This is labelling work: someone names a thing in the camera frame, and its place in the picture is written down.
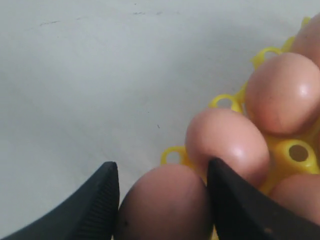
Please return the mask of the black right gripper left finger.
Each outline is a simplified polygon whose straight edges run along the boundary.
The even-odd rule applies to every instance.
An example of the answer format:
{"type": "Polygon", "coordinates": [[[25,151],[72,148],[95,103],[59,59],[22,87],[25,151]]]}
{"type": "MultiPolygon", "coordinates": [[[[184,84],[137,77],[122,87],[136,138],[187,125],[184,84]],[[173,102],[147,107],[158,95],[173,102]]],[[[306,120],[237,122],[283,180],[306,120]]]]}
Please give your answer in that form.
{"type": "Polygon", "coordinates": [[[7,240],[110,240],[120,201],[118,166],[104,162],[70,197],[7,240]]]}

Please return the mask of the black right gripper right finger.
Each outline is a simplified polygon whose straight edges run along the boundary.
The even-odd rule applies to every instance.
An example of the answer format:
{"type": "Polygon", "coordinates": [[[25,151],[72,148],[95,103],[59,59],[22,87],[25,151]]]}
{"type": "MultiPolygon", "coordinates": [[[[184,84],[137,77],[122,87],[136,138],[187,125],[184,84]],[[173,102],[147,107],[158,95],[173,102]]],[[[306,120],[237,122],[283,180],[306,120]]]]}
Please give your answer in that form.
{"type": "Polygon", "coordinates": [[[220,158],[212,158],[208,163],[207,189],[220,240],[320,238],[319,225],[265,196],[220,158]]]}

